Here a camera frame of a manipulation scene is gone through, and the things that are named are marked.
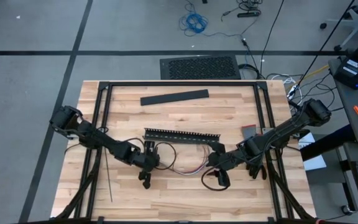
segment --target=white paper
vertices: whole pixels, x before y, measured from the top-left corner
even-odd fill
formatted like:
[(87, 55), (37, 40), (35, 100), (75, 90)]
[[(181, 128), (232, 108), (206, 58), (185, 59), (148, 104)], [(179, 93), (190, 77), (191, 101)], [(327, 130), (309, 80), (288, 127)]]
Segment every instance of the white paper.
[[(303, 147), (310, 145), (311, 143), (315, 142), (314, 137), (311, 133), (305, 135), (303, 138), (299, 140), (299, 148), (302, 149)], [(314, 169), (321, 169), (327, 167), (326, 163), (324, 162), (323, 157), (316, 156), (312, 159), (303, 162), (305, 170), (314, 170)]]

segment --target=blue cable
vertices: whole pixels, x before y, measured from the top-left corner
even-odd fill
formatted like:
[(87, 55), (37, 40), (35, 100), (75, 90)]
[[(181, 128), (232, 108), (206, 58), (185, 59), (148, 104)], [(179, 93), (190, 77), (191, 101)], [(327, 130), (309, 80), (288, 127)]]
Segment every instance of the blue cable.
[(242, 34), (225, 34), (222, 32), (216, 32), (214, 34), (203, 34), (202, 32), (205, 30), (205, 28), (208, 26), (208, 19), (205, 16), (201, 16), (196, 12), (196, 8), (193, 3), (191, 3), (189, 0), (185, 0), (188, 3), (185, 4), (185, 9), (188, 11), (188, 14), (182, 16), (179, 19), (179, 28), (183, 30), (184, 35), (187, 37), (193, 37), (197, 34), (202, 34), (207, 37), (211, 37), (216, 34), (222, 34), (226, 37), (235, 37), (239, 36), (240, 39), (243, 39), (242, 34), (256, 21), (254, 21)]

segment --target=black metal frame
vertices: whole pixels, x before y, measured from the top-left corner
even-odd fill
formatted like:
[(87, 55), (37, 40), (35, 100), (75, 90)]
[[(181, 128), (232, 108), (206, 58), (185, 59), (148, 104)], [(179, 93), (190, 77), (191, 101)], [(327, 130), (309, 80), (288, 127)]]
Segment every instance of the black metal frame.
[[(106, 95), (106, 102), (104, 104), (102, 126), (105, 126), (107, 124), (109, 106), (110, 106), (110, 102), (111, 102), (111, 94), (112, 94), (112, 89), (114, 88), (114, 86), (251, 86), (254, 89), (255, 102), (256, 102), (256, 106), (257, 106), (257, 112), (258, 112), (258, 118), (259, 118), (259, 124), (260, 124), (261, 130), (263, 128), (265, 128), (265, 120), (264, 120), (264, 114), (262, 111), (262, 105), (260, 102), (259, 89), (261, 89), (264, 94), (264, 100), (265, 100), (265, 104), (266, 104), (269, 125), (272, 128), (275, 127), (272, 106), (270, 104), (269, 92), (268, 92), (267, 84), (265, 81), (261, 81), (261, 82), (221, 82), (221, 81), (100, 82), (99, 87), (98, 87), (98, 94), (96, 97), (96, 103), (95, 103), (95, 107), (94, 107), (93, 119), (92, 119), (92, 124), (94, 126), (96, 126), (96, 123), (98, 121), (102, 93), (105, 89), (107, 89), (108, 92)], [(95, 149), (95, 150), (96, 150), (95, 161), (100, 161), (101, 155), (102, 155), (102, 149), (99, 148), (99, 149)], [(92, 149), (87, 149), (86, 154), (85, 154), (85, 160), (84, 160), (80, 185), (85, 181), (87, 173), (89, 171), (91, 155), (92, 155)], [(268, 153), (266, 153), (266, 160), (267, 159), (271, 159), (270, 151)], [(281, 158), (279, 158), (277, 160), (277, 164), (278, 164), (278, 172), (279, 172), (281, 178), (283, 179), (283, 181), (285, 182), (285, 185), (287, 185), (287, 179), (285, 177), (284, 165), (283, 165), (283, 161)], [(281, 218), (282, 213), (281, 213), (281, 209), (280, 209), (280, 202), (278, 199), (277, 186), (273, 179), (274, 170), (272, 170), (272, 168), (269, 166), (268, 166), (267, 170), (268, 170), (268, 175), (269, 175), (269, 180), (270, 180), (270, 188), (272, 190), (272, 198), (273, 198), (273, 206), (275, 209), (275, 216), (276, 216), (276, 218)], [(86, 216), (85, 216), (86, 218), (92, 217), (94, 197), (95, 197), (95, 193), (96, 193), (96, 184), (98, 182), (97, 174), (91, 184), (91, 189), (90, 189), (89, 199), (88, 199), (88, 206), (86, 209)], [(287, 208), (288, 218), (293, 218), (293, 210), (292, 210), (291, 205), (290, 205), (289, 201), (287, 200), (287, 198), (285, 198), (285, 205)], [(81, 216), (81, 208), (82, 208), (82, 199), (79, 201), (78, 205), (75, 208), (74, 218), (79, 218)], [(163, 223), (172, 223), (172, 222), (156, 222), (156, 223), (163, 224)]]

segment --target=black rubber strip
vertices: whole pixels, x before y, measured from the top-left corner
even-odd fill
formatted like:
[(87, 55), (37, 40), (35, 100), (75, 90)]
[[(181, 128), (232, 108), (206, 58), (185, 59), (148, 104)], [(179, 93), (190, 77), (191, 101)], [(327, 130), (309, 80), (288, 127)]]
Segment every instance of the black rubber strip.
[[(246, 50), (79, 50), (77, 55), (87, 56), (158, 56), (158, 55), (244, 55)], [(261, 50), (251, 50), (262, 55)], [(69, 50), (0, 50), (0, 56), (70, 56)], [(266, 50), (267, 56), (345, 56), (346, 51), (333, 50)]]
[(194, 100), (200, 98), (208, 98), (209, 93), (208, 90), (196, 90), (196, 91), (188, 91), (183, 93), (172, 93), (166, 95), (159, 96), (148, 96), (142, 97), (140, 99), (140, 105), (154, 105), (158, 103), (169, 103), (175, 101), (183, 101), (183, 100)]
[[(67, 65), (64, 77), (63, 77), (62, 84), (60, 85), (60, 90), (59, 90), (52, 114), (54, 114), (61, 107), (61, 105), (63, 103), (63, 99), (64, 99), (66, 91), (67, 91), (68, 82), (70, 81), (71, 73), (73, 71), (76, 54), (78, 52), (78, 49), (80, 48), (81, 39), (84, 34), (85, 25), (88, 20), (88, 16), (90, 14), (92, 3), (93, 3), (93, 0), (88, 0), (88, 2), (86, 4), (85, 11), (84, 11), (84, 14), (83, 14), (83, 17), (81, 20), (80, 28), (78, 29), (78, 33), (75, 38), (73, 50), (71, 51), (70, 59), (68, 60), (68, 65)], [(42, 144), (42, 148), (41, 148), (40, 156), (38, 157), (37, 165), (35, 166), (35, 170), (34, 170), (34, 174), (32, 176), (29, 191), (28, 191), (27, 196), (24, 201), (22, 213), (19, 218), (19, 223), (25, 223), (29, 220), (31, 208), (34, 203), (34, 199), (35, 199), (35, 196), (38, 191), (38, 186), (41, 181), (42, 172), (44, 171), (45, 162), (48, 157), (50, 144), (51, 144), (52, 138), (53, 138), (53, 133), (54, 133), (54, 131), (53, 131), (52, 127), (49, 126), (47, 133), (45, 135), (44, 143)]]

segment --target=cable bundle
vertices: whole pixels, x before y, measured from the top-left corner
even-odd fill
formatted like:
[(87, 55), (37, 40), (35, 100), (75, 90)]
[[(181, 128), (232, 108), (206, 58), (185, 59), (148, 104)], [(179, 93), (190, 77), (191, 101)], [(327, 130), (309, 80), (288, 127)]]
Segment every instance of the cable bundle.
[(188, 4), (185, 5), (185, 9), (188, 11), (188, 14), (179, 19), (179, 28), (184, 31), (185, 36), (192, 37), (205, 30), (208, 25), (208, 19), (197, 14), (194, 4), (188, 0), (186, 1)]

